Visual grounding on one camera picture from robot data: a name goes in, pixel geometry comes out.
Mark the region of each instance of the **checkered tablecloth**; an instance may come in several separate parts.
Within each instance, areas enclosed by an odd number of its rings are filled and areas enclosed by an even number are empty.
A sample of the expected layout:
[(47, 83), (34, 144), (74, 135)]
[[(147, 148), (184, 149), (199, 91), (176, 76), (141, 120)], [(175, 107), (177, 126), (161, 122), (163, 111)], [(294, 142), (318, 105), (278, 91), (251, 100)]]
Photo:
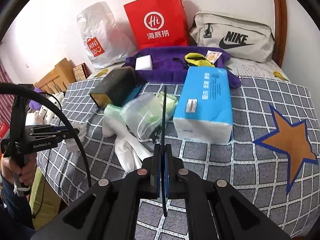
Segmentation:
[[(126, 176), (114, 154), (115, 137), (103, 138), (103, 112), (97, 110), (89, 96), (91, 88), (100, 80), (69, 85), (62, 105), (69, 120), (87, 124), (83, 144), (93, 183), (100, 178), (113, 181)], [(165, 143), (172, 145), (173, 155), (183, 160), (185, 168), (203, 179), (229, 181), (289, 235), (304, 235), (319, 216), (319, 165), (305, 163), (287, 195), (287, 156), (252, 141), (275, 129), (269, 108), (271, 104), (291, 123), (307, 120), (309, 140), (319, 159), (320, 130), (309, 92), (304, 87), (275, 80), (243, 78), (242, 82), (242, 87), (231, 90), (234, 128), (228, 144), (210, 145), (179, 139), (172, 121), (165, 130)], [(147, 83), (142, 93), (158, 93), (163, 85)], [(182, 87), (168, 84), (167, 92), (179, 98)], [(143, 144), (153, 151), (151, 141)], [(48, 153), (38, 155), (43, 173)], [(47, 180), (67, 203), (83, 194), (88, 184), (79, 152), (68, 152), (64, 143), (53, 149)], [(188, 239), (184, 201), (167, 200), (166, 205), (168, 217), (164, 218), (161, 199), (140, 201), (137, 240)]]

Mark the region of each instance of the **red paper bag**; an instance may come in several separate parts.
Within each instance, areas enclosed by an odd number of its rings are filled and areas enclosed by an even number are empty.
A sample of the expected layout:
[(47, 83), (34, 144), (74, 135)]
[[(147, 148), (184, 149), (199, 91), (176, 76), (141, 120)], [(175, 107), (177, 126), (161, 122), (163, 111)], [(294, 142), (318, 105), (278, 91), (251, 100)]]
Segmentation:
[(137, 0), (124, 9), (140, 49), (189, 45), (182, 0)]

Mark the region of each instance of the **star with blue outline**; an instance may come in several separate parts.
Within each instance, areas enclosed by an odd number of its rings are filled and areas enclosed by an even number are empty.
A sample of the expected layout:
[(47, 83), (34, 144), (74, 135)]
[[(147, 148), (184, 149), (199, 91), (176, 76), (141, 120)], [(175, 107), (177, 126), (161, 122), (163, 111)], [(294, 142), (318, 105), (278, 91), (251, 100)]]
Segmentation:
[(273, 106), (269, 106), (276, 130), (256, 139), (253, 143), (288, 156), (288, 195), (303, 164), (318, 164), (318, 160), (308, 140), (306, 120), (291, 124)]

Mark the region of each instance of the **blue tissue package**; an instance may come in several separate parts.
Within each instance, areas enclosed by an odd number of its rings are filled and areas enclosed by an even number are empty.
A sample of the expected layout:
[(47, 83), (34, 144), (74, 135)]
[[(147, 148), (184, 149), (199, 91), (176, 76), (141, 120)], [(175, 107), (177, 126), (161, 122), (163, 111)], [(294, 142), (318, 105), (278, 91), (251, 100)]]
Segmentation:
[(173, 123), (179, 138), (228, 143), (233, 121), (227, 71), (190, 67)]

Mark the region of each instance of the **clear plastic bag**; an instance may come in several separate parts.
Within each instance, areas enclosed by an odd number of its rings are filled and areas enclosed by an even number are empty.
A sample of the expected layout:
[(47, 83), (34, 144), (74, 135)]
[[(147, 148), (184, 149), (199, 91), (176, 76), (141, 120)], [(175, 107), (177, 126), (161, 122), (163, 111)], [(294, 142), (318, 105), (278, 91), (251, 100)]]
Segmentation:
[(137, 52), (128, 37), (116, 28), (106, 2), (97, 2), (77, 16), (78, 28), (95, 70), (125, 61)]
[[(173, 116), (177, 99), (167, 95), (166, 122)], [(162, 123), (163, 93), (146, 93), (127, 103), (120, 115), (139, 140), (150, 138)]]

